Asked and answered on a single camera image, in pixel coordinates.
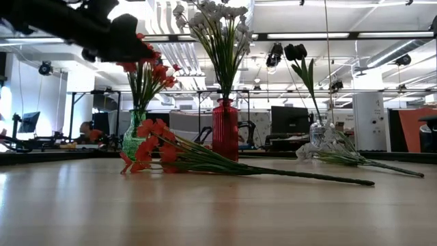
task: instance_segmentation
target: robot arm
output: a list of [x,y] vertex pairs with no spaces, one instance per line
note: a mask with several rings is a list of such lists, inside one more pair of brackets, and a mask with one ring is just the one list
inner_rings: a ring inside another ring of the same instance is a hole
[[39,29],[62,38],[67,44],[83,47],[89,62],[137,62],[153,55],[137,38],[138,20],[123,14],[111,22],[107,15],[118,0],[78,0],[73,9],[62,0],[5,0],[0,8],[0,24],[14,32],[30,35]]

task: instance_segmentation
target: green vase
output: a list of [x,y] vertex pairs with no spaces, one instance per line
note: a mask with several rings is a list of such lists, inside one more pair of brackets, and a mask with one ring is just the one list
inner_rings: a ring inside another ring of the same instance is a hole
[[138,146],[145,141],[145,137],[137,136],[137,128],[141,126],[142,121],[145,120],[145,113],[145,111],[140,110],[130,111],[130,126],[124,133],[123,152],[131,160],[135,160],[135,153],[138,150]]

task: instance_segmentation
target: person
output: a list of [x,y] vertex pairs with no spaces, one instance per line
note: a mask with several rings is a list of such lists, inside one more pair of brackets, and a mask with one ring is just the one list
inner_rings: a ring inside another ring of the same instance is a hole
[[105,135],[102,131],[92,128],[92,122],[84,122],[80,127],[81,136],[76,139],[78,144],[98,144]]

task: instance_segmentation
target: clear glass vase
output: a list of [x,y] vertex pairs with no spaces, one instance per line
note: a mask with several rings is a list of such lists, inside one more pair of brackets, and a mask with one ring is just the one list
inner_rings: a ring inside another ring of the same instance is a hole
[[324,141],[326,124],[327,120],[322,120],[322,122],[320,122],[320,120],[316,120],[309,127],[309,141],[317,148],[319,148]]

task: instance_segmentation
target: desk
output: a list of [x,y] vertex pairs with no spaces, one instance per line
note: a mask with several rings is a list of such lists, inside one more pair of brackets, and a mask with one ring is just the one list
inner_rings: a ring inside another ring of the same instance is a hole
[[369,179],[141,173],[119,159],[0,167],[0,245],[437,245],[437,165],[242,162]]

